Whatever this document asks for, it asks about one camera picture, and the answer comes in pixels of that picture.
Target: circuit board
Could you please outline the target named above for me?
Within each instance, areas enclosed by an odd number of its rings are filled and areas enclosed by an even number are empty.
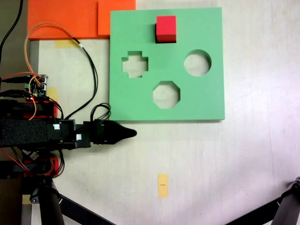
[[[41,75],[42,78],[37,78],[39,82],[41,82],[42,86],[39,86],[35,81],[32,81],[30,84],[30,91],[35,97],[45,97],[47,91],[47,75]],[[29,91],[29,83],[25,84],[26,91]]]

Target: circular hole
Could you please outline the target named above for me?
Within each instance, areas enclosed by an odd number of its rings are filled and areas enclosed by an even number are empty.
[[[191,51],[184,60],[184,68],[192,76],[202,76],[211,68],[211,58],[202,50]]]

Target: orange wire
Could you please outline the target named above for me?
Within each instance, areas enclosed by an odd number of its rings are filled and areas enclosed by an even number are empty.
[[[1,151],[7,155],[8,157],[10,157],[15,163],[17,163],[23,170],[29,172],[28,169],[26,169],[25,167],[23,167],[18,161],[16,161],[14,158],[12,158],[4,149],[1,149]]]
[[[50,174],[53,172],[53,170],[54,170],[54,163],[53,163],[53,160],[50,159],[50,161],[51,161],[51,170],[50,170],[48,173],[44,174],[45,176],[50,175]]]
[[[29,93],[30,93],[30,94],[31,94],[31,90],[30,90],[31,82],[32,82],[32,80],[33,80],[34,78],[35,78],[35,77],[33,76],[33,77],[31,78],[31,80],[29,81],[29,87],[28,87],[28,90],[29,90]],[[36,114],[37,114],[37,104],[36,104],[36,102],[35,102],[35,100],[34,100],[34,97],[31,97],[31,100],[32,100],[32,102],[33,102],[33,104],[34,104],[34,113],[33,113],[32,117],[31,117],[29,120],[32,120],[32,119],[36,116]]]
[[[29,39],[29,36],[30,34],[37,28],[41,27],[41,26],[53,26],[53,27],[58,27],[62,30],[64,30],[70,37],[74,37],[66,28],[64,28],[63,26],[57,24],[57,23],[53,23],[53,22],[44,22],[44,23],[40,23],[36,26],[34,26],[27,34],[26,36],[26,39],[25,39],[25,43],[24,43],[24,55],[25,55],[25,61],[26,61],[26,64],[28,66],[28,69],[30,72],[33,73],[33,69],[29,63],[29,59],[28,59],[28,55],[27,55],[27,44],[28,44],[28,39]]]

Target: red cube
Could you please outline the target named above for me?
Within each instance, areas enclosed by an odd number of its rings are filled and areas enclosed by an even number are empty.
[[[156,17],[156,37],[158,43],[176,42],[175,15],[164,15]]]

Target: red component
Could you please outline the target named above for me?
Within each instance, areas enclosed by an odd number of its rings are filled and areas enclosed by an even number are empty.
[[[158,43],[176,42],[175,15],[164,15],[156,17],[156,38]]]
[[[24,102],[24,103],[27,103],[27,104],[33,104],[32,101],[29,101],[29,102]],[[58,109],[54,106],[53,107],[53,115],[55,116],[55,118],[57,118],[57,114],[58,114]],[[32,117],[32,114],[29,114],[29,113],[24,113],[24,116],[23,118],[24,119],[29,119]],[[45,119],[45,118],[53,118],[53,116],[45,116],[45,115],[39,115],[39,116],[35,116],[34,119]]]
[[[50,159],[53,161],[54,169],[53,169],[53,171],[52,171],[51,174],[46,175],[46,176],[53,176],[53,175],[55,175],[56,172],[58,171],[58,168],[59,168],[59,161],[58,161],[58,158],[50,158]],[[47,158],[47,159],[45,159],[45,158],[39,159],[39,158],[38,158],[38,159],[36,160],[36,162],[43,162],[43,161],[47,162],[47,161],[49,161],[49,159],[48,159],[48,158]],[[32,163],[34,163],[34,162],[33,162],[33,161],[29,161],[29,160],[24,160],[23,163],[24,163],[24,165],[26,166],[26,164],[32,164]],[[36,176],[36,175],[34,175],[34,174],[28,174],[27,172],[24,172],[23,175],[24,175],[24,177],[33,177],[33,176]]]

